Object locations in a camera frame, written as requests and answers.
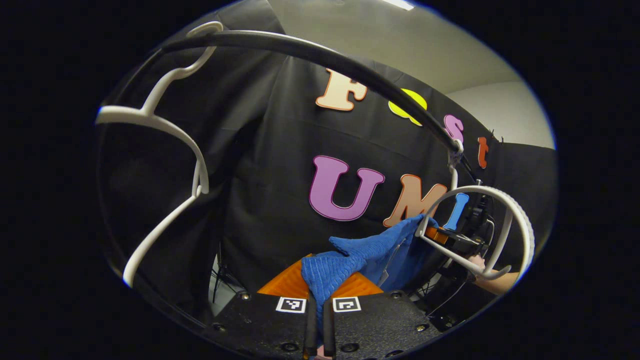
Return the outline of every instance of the white wall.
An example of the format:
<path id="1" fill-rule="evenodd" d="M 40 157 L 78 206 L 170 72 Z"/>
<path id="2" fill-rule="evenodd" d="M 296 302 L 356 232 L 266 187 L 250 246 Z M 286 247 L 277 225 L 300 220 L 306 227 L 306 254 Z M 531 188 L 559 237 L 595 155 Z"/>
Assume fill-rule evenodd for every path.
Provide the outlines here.
<path id="1" fill-rule="evenodd" d="M 508 81 L 446 94 L 469 111 L 495 137 L 504 142 L 555 149 L 547 116 L 529 87 L 522 81 Z"/>

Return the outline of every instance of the white plastic hanger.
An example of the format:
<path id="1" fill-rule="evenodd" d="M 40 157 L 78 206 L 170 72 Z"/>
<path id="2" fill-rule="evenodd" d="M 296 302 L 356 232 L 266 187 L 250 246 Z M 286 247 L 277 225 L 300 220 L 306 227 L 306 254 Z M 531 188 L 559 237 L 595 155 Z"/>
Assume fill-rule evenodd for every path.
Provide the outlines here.
<path id="1" fill-rule="evenodd" d="M 424 236 L 425 231 L 427 229 L 428 218 L 425 217 L 418 229 L 415 232 L 415 235 L 422 238 L 424 241 L 428 242 L 432 246 L 439 250 L 446 256 L 449 256 L 453 261 L 458 264 L 464 266 L 467 270 L 471 271 L 474 275 L 481 277 L 486 280 L 494 280 L 497 279 L 504 274 L 508 273 L 511 270 L 511 265 L 505 266 L 502 270 L 492 273 L 493 267 L 495 266 L 498 257 L 502 253 L 502 248 L 504 247 L 504 243 L 507 240 L 507 236 L 509 235 L 509 230 L 511 229 L 511 223 L 513 221 L 513 217 L 516 218 L 518 225 L 520 226 L 520 230 L 522 232 L 522 242 L 524 245 L 524 251 L 522 254 L 522 265 L 520 267 L 520 273 L 518 275 L 519 281 L 523 274 L 528 269 L 531 261 L 533 260 L 533 252 L 534 252 L 534 236 L 533 236 L 533 228 L 531 227 L 531 222 L 525 214 L 524 210 L 520 205 L 507 193 L 498 190 L 496 188 L 490 188 L 489 186 L 480 186 L 480 185 L 472 185 L 472 186 L 462 186 L 458 188 L 458 172 L 455 169 L 455 165 L 460 161 L 460 156 L 464 150 L 462 146 L 462 142 L 458 139 L 455 139 L 455 142 L 458 144 L 459 150 L 457 153 L 449 153 L 449 170 L 451 171 L 451 190 L 442 195 L 436 202 L 431 205 L 427 214 L 430 214 L 436 206 L 438 206 L 443 200 L 448 199 L 449 197 L 455 196 L 459 193 L 467 193 L 467 192 L 475 192 L 475 193 L 483 193 L 486 195 L 491 195 L 494 199 L 503 203 L 507 210 L 504 215 L 504 222 L 502 223 L 502 231 L 500 232 L 500 236 L 498 237 L 498 243 L 489 259 L 489 262 L 486 264 L 484 271 L 480 266 L 472 263 L 471 261 L 463 258 L 462 256 L 456 254 L 455 252 L 443 247 L 439 243 L 429 239 Z"/>
<path id="2" fill-rule="evenodd" d="M 207 22 L 195 29 L 192 29 L 187 33 L 186 37 L 192 37 L 201 33 L 222 31 L 222 23 L 218 21 Z M 134 124 L 152 127 L 154 129 L 163 131 L 170 135 L 177 137 L 186 143 L 193 154 L 196 156 L 196 166 L 193 173 L 193 185 L 191 187 L 191 197 L 184 201 L 180 206 L 175 208 L 164 220 L 160 222 L 147 237 L 138 245 L 138 248 L 133 252 L 133 255 L 129 258 L 127 265 L 125 266 L 122 279 L 130 287 L 133 287 L 133 279 L 140 262 L 144 258 L 145 254 L 156 242 L 158 237 L 163 231 L 182 213 L 186 208 L 191 205 L 201 193 L 209 193 L 209 173 L 207 172 L 207 165 L 205 164 L 204 157 L 198 144 L 187 135 L 181 128 L 177 127 L 170 121 L 163 119 L 154 114 L 158 102 L 164 91 L 169 87 L 169 84 L 176 79 L 184 79 L 190 75 L 193 75 L 205 62 L 211 57 L 215 46 L 207 47 L 204 53 L 194 62 L 192 65 L 185 68 L 177 68 L 167 72 L 154 86 L 153 90 L 149 93 L 147 100 L 145 101 L 142 109 L 129 108 L 126 106 L 107 105 L 100 108 L 98 116 L 96 118 L 96 124 L 107 123 L 124 123 Z"/>

